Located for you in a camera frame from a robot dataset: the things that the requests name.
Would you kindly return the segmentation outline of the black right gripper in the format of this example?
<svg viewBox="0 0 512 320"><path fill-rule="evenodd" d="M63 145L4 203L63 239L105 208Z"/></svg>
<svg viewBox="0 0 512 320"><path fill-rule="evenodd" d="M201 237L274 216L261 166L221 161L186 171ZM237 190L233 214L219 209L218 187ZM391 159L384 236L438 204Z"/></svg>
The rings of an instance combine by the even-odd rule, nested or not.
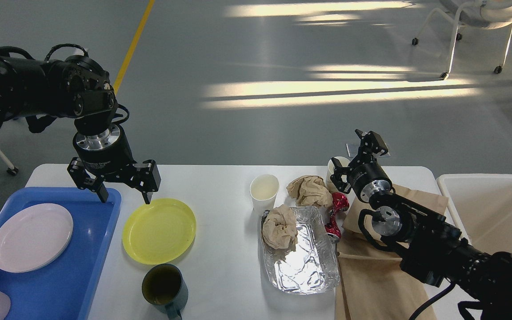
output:
<svg viewBox="0 0 512 320"><path fill-rule="evenodd" d="M388 146L384 143L382 136L374 131L363 132L356 129L354 132L360 139L357 155L354 157L355 164L362 164L352 170L348 176L337 174L335 181L332 176L335 174L335 163L330 159L330 192L341 192L349 194L350 190L340 191L337 185L347 186L350 183L351 189L356 197L363 203L370 202L373 195L384 193L390 194L392 191L392 181L382 167L377 163L377 158L385 156L389 152ZM336 158L339 161L339 167L347 167L350 163L348 158Z"/></svg>

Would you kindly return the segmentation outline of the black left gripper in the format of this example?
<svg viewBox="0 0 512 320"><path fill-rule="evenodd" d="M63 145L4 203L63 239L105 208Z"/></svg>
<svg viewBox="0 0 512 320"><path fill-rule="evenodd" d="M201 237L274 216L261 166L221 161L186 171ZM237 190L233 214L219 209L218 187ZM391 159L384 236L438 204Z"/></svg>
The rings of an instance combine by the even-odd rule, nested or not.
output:
<svg viewBox="0 0 512 320"><path fill-rule="evenodd" d="M151 203L161 183L158 166L154 160L135 164L125 131L120 125L110 125L96 136L77 133L73 137L73 146L78 157L71 159L67 172L78 189L90 190L105 203L108 191L104 181L128 183L129 187L141 193L145 204Z"/></svg>

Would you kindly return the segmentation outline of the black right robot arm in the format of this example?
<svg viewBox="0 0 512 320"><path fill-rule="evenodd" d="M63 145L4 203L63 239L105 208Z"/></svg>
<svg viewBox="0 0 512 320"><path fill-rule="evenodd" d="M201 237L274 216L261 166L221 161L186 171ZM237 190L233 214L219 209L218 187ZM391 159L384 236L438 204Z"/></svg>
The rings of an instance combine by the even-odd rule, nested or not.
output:
<svg viewBox="0 0 512 320"><path fill-rule="evenodd" d="M357 155L347 166L332 158L330 180L344 194L354 191L370 205L358 215L358 228L370 245L400 258L400 269L420 282L435 287L447 278L449 286L413 312L414 320L434 302L459 286L473 301L461 301L462 318L471 320L469 309L481 310L483 320L512 320L512 253L481 252L446 218L419 203L398 195L378 164L388 153L382 137L356 129L361 140Z"/></svg>

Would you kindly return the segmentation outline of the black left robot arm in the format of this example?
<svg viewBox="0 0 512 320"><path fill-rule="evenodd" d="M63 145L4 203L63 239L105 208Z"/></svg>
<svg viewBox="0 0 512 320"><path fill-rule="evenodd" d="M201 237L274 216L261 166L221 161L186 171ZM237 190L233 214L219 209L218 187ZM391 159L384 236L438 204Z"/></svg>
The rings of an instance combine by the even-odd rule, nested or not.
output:
<svg viewBox="0 0 512 320"><path fill-rule="evenodd" d="M56 45L44 60L35 60L24 49L0 47L0 129L23 117L31 132L40 133L57 118L73 119L77 156L67 171L77 188L105 202L106 182L125 184L149 204L159 190L160 174L154 160L134 160L122 128L129 111L116 100L108 72L87 51L51 59L60 48Z"/></svg>

